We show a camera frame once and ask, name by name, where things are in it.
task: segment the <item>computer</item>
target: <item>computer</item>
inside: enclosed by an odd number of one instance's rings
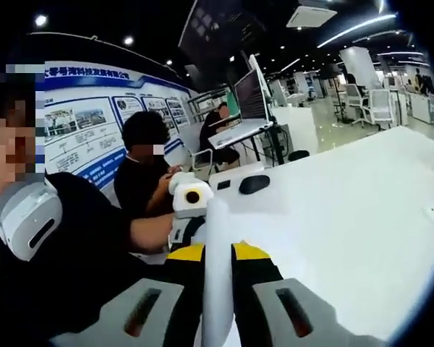
[[[234,89],[237,94],[242,121],[240,124],[209,138],[209,142],[217,150],[273,126],[273,122],[269,119],[263,86],[256,69],[251,70],[238,81]]]

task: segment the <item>wall display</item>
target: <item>wall display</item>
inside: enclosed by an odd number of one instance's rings
[[[174,120],[172,119],[171,111],[167,107],[166,101],[163,98],[156,96],[144,96],[142,97],[143,103],[148,111],[156,111],[162,115],[164,123],[166,123],[169,129],[171,138],[177,134]]]
[[[132,114],[145,110],[135,96],[114,96],[112,99],[121,124],[124,124]]]
[[[146,109],[159,112],[170,130],[166,160],[171,165],[183,162],[187,152],[172,117],[180,124],[188,122],[180,100],[195,92],[102,64],[47,61],[45,68],[45,164],[49,174],[68,171],[105,191],[125,157],[122,126],[133,113]],[[166,102],[169,99],[174,115]]]
[[[166,99],[167,106],[171,110],[172,118],[175,124],[181,128],[183,126],[189,125],[188,117],[183,108],[182,102],[177,99]]]

